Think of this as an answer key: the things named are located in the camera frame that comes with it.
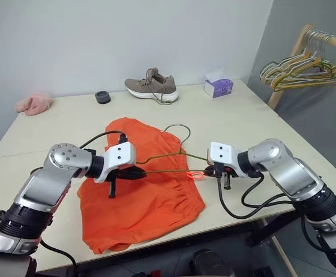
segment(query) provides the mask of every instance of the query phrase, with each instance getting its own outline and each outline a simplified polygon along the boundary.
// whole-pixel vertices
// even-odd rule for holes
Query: hanger on rack
[[[333,37],[318,29],[305,31],[304,50],[299,55],[267,64],[261,80],[274,91],[336,84],[336,66],[323,59],[325,44]]]

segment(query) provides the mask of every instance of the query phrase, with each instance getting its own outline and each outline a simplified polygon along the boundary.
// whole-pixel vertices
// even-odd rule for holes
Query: shoelace
[[[152,68],[149,68],[146,71],[146,79],[142,79],[142,80],[139,81],[139,82],[143,82],[142,85],[150,85],[151,84],[151,81],[149,81],[149,79],[148,79],[150,69],[153,70]],[[154,96],[153,100],[155,100],[159,105],[170,105],[171,103],[173,103],[172,101],[169,101],[169,100],[164,101],[163,100],[163,96],[165,94],[165,84],[164,83],[163,83],[163,88],[164,88],[164,90],[163,90],[163,92],[160,96],[160,99],[154,92],[151,92],[151,94]]]

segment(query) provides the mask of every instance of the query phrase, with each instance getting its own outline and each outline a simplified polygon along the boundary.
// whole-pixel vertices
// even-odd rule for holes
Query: wooden rack
[[[303,45],[303,37],[305,35],[305,33],[310,30],[310,29],[313,29],[313,26],[308,24],[308,25],[305,25],[302,30],[301,30],[301,33],[299,35],[299,38],[297,39],[296,41],[296,44],[290,54],[290,56],[295,56],[297,54],[300,54],[302,53],[303,51],[303,48],[304,48],[304,45]],[[336,36],[333,36],[331,37],[328,41],[327,41],[328,44],[330,45],[333,45],[334,47],[336,47]],[[284,93],[284,90],[282,91],[274,91],[272,94],[271,94],[271,97],[269,99],[269,102],[267,103],[268,106],[270,108],[272,108],[273,110],[275,109],[275,107],[277,106],[277,104],[279,103],[279,101],[281,100],[282,98],[282,95]]]

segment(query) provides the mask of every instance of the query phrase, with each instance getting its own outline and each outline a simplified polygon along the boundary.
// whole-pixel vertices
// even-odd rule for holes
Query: pink fuzzy item
[[[52,98],[44,93],[33,93],[16,104],[16,112],[24,111],[25,115],[35,115],[50,108]]]

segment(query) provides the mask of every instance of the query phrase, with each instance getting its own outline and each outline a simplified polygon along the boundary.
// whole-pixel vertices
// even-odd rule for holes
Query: white sole
[[[137,92],[133,91],[129,88],[127,90],[135,97],[141,98],[141,99],[151,99],[155,98],[155,96],[160,100],[161,99],[161,93],[155,93],[155,96],[152,93],[143,93],[143,92]],[[169,93],[169,94],[163,94],[163,102],[173,102],[175,101],[179,96],[179,92],[176,89],[175,92]]]

